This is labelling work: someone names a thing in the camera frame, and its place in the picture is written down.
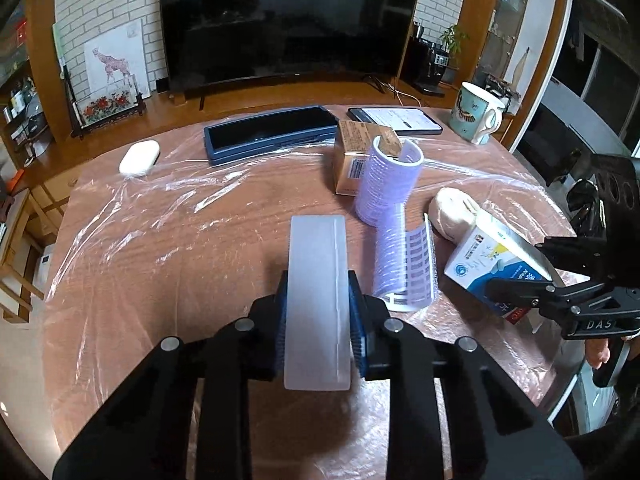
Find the person right hand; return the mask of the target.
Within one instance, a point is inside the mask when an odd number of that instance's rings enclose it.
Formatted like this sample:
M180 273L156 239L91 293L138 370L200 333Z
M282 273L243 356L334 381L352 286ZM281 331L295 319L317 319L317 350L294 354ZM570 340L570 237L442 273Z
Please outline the person right hand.
M585 358L588 364L598 370L611 359L611 350L608 348L608 340L588 339L585 341Z

